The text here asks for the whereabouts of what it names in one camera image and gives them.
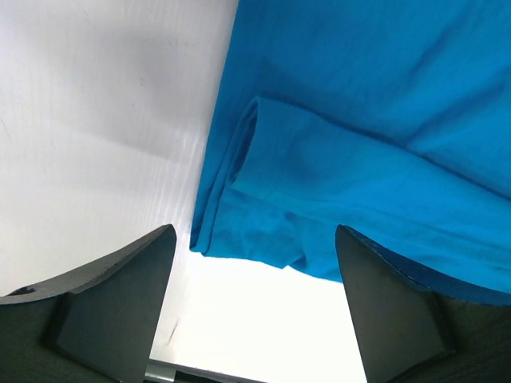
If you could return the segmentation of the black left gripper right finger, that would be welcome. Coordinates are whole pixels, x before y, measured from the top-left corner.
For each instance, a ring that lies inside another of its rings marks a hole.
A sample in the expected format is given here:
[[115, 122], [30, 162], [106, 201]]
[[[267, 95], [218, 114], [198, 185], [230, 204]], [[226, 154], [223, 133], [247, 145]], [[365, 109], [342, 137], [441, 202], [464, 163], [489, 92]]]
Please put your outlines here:
[[369, 382], [508, 382], [510, 295], [340, 226], [335, 245]]

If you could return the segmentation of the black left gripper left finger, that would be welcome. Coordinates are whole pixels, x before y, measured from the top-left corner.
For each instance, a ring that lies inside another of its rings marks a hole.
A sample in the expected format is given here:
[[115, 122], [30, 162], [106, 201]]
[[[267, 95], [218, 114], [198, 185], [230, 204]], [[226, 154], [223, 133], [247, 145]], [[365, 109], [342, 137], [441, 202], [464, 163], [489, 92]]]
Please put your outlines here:
[[176, 249], [164, 225], [1, 298], [3, 382], [142, 382]]

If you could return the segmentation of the blue t-shirt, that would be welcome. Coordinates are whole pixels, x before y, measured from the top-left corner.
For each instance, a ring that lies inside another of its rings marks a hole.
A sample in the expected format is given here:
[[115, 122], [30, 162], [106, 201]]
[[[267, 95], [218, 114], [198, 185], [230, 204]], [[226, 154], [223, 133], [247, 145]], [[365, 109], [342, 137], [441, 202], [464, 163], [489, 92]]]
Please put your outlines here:
[[239, 2], [189, 247], [339, 281], [341, 225], [509, 292], [509, 2]]

